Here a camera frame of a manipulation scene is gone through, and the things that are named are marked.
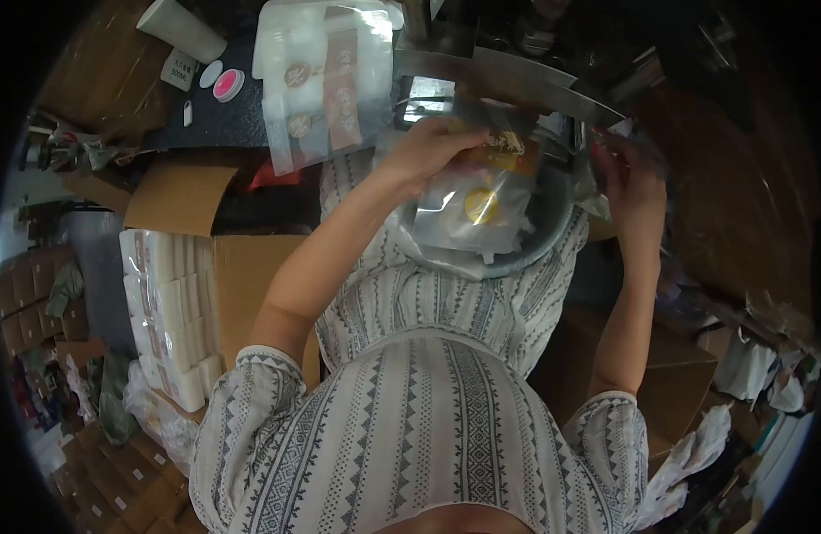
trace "woman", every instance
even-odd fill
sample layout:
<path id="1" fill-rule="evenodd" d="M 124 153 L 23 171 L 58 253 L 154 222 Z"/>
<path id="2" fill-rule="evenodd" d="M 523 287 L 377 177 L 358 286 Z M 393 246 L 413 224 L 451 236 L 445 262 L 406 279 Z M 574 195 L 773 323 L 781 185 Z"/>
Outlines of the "woman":
<path id="1" fill-rule="evenodd" d="M 665 186 L 625 139 L 595 161 L 624 258 L 587 403 L 559 427 L 526 384 L 562 310 L 587 233 L 576 210 L 521 274 L 428 272 L 382 227 L 486 132 L 416 124 L 365 179 L 362 155 L 326 165 L 324 222 L 267 291 L 252 346 L 214 387 L 190 494 L 216 532 L 629 531 L 647 478 L 635 395 L 651 336 Z M 304 396 L 316 325 L 330 378 Z"/>

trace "patterned dress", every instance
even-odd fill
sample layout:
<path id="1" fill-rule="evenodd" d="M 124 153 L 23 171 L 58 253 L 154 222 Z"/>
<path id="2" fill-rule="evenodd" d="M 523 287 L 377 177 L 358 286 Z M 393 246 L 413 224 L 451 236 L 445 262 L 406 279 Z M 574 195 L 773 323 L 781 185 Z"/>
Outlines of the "patterned dress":
<path id="1" fill-rule="evenodd" d="M 370 154 L 325 165 L 324 215 Z M 535 532 L 627 532 L 647 483 L 636 399 L 588 400 L 565 426 L 525 376 L 562 311 L 587 233 L 478 283 L 416 266 L 381 229 L 317 324 L 330 377 L 305 396 L 276 348 L 241 350 L 212 392 L 191 459 L 213 532 L 374 532 L 452 503 Z"/>

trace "metal bowl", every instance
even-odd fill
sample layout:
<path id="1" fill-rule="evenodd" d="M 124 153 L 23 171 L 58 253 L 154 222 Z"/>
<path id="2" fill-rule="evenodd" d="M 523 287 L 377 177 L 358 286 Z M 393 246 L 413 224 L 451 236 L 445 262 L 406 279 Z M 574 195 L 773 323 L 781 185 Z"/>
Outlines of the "metal bowl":
<path id="1" fill-rule="evenodd" d="M 529 267 L 547 254 L 565 232 L 574 212 L 574 193 L 570 174 L 553 166 L 543 166 L 538 173 L 538 191 L 526 208 L 526 216 L 535 227 L 532 234 L 522 233 L 521 250 L 497 254 L 485 265 L 481 255 L 419 245 L 409 237 L 416 215 L 416 203 L 409 202 L 396 213 L 390 229 L 398 248 L 423 267 L 454 272 L 464 278 L 479 280 L 509 276 Z"/>

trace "pink lid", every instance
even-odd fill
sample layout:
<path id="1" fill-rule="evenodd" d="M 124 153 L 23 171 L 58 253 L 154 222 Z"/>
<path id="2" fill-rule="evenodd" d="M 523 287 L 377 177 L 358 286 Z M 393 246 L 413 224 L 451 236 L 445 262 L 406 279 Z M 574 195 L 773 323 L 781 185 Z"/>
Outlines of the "pink lid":
<path id="1" fill-rule="evenodd" d="M 237 69 L 229 69 L 214 82 L 212 93 L 219 101 L 230 101 L 245 83 L 245 74 Z"/>

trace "white label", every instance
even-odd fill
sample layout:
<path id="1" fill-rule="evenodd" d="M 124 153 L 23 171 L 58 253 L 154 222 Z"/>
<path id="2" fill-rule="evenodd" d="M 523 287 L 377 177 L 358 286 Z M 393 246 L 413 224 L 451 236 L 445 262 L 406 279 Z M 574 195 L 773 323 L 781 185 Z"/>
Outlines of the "white label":
<path id="1" fill-rule="evenodd" d="M 161 81 L 166 81 L 182 91 L 191 89 L 191 82 L 197 72 L 197 60 L 185 52 L 174 48 L 161 67 Z"/>

